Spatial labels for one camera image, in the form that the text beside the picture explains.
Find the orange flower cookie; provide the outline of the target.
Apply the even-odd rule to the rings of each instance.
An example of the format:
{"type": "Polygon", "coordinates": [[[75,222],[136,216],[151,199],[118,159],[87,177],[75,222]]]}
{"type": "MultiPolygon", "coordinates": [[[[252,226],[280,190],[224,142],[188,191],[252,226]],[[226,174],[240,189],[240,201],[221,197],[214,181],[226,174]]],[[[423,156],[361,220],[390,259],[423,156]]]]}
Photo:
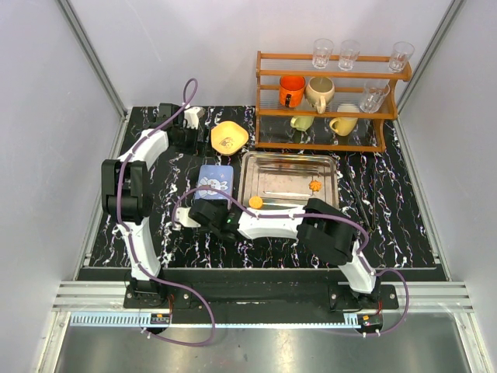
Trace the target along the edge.
{"type": "Polygon", "coordinates": [[[309,189],[312,191],[312,192],[319,192],[322,188],[322,184],[320,181],[318,180],[312,180],[309,184],[309,189]]]}

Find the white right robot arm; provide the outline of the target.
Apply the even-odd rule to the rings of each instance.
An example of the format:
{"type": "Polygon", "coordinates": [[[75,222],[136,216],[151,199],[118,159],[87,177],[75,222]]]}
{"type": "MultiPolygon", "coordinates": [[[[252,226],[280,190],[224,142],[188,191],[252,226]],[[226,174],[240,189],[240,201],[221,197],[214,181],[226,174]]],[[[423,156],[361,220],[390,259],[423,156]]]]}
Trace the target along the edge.
{"type": "Polygon", "coordinates": [[[261,238],[293,239],[346,277],[354,302],[369,308],[379,302],[380,281],[362,254],[369,234],[358,223],[318,198],[303,207],[257,211],[234,203],[193,202],[188,217],[219,239],[236,242],[261,238]]]}

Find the metal tongs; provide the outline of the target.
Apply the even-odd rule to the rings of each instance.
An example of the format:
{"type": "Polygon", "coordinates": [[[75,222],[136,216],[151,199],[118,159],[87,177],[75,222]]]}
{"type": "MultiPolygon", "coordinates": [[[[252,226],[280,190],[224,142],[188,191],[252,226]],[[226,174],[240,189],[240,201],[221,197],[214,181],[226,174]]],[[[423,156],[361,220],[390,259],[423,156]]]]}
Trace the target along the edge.
{"type": "Polygon", "coordinates": [[[377,227],[377,175],[374,159],[355,153],[346,155],[344,170],[358,214],[371,234],[377,227]]]}

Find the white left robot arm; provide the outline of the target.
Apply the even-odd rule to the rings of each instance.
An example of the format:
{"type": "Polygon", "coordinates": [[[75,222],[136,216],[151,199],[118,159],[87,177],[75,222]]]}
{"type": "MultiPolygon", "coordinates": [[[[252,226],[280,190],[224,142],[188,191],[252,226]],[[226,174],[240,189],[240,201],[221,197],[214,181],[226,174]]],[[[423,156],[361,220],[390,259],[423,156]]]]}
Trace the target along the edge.
{"type": "Polygon", "coordinates": [[[130,257],[126,308],[158,308],[170,299],[167,286],[156,281],[162,267],[149,225],[153,207],[150,168],[171,147],[184,152],[196,149],[204,113],[199,106],[160,104],[157,117],[145,125],[131,147],[101,165],[102,208],[116,222],[130,257]]]}

